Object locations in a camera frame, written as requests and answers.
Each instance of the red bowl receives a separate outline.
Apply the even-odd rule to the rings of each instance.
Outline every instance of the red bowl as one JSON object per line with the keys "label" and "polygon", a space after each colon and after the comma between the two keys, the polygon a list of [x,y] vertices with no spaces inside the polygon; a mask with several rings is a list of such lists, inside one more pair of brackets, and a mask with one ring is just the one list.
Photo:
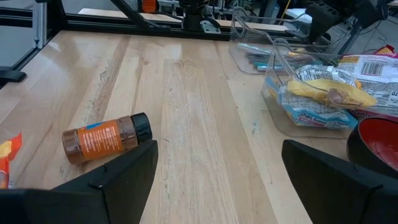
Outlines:
{"label": "red bowl", "polygon": [[351,162],[398,179],[398,123],[386,118],[363,119],[347,140]]}

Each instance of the orange wrapper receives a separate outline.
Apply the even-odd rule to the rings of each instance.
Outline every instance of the orange wrapper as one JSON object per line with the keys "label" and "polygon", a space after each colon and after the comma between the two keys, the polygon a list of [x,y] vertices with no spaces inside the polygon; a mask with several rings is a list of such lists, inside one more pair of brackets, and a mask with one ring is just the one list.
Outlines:
{"label": "orange wrapper", "polygon": [[0,189],[9,186],[9,164],[22,146],[22,133],[0,145]]}

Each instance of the spice bottle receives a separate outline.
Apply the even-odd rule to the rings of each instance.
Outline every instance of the spice bottle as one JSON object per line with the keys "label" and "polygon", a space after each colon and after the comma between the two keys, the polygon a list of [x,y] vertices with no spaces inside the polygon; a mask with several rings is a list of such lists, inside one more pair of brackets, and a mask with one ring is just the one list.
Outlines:
{"label": "spice bottle", "polygon": [[152,130],[145,113],[65,131],[63,149],[72,164],[132,149],[152,139]]}

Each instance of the metal frame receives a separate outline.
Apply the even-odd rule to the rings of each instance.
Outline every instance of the metal frame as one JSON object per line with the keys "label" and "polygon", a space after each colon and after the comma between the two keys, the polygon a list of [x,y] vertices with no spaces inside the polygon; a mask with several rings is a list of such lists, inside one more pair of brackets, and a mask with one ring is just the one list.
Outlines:
{"label": "metal frame", "polygon": [[[124,0],[110,0],[128,19],[104,16],[67,14],[62,0],[36,0],[36,11],[0,7],[0,26],[33,27],[36,30],[34,48],[27,52],[10,70],[19,71],[60,30],[107,32],[115,34],[152,35],[205,40],[228,41],[230,27],[221,27],[220,34],[192,32],[182,29],[180,22],[148,21],[133,11]],[[292,37],[286,32],[267,30],[274,37]]]}

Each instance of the clear plastic bin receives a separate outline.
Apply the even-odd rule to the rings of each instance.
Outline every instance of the clear plastic bin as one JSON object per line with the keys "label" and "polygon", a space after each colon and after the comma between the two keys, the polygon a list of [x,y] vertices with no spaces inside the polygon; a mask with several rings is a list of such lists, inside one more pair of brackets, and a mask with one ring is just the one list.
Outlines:
{"label": "clear plastic bin", "polygon": [[[266,29],[272,27],[258,24],[261,20],[275,21],[250,17],[242,8],[235,8],[229,51],[242,71],[266,74],[262,95],[275,125],[284,134],[347,138],[357,120],[346,109],[398,110],[375,106],[353,74],[337,68],[342,59],[337,52],[349,38],[344,30],[331,29],[341,36],[334,42],[320,37],[305,44],[310,28],[299,18],[279,20],[289,29],[294,27],[292,32],[268,32]],[[286,33],[295,35],[284,37]],[[321,78],[314,78],[318,73]]]}

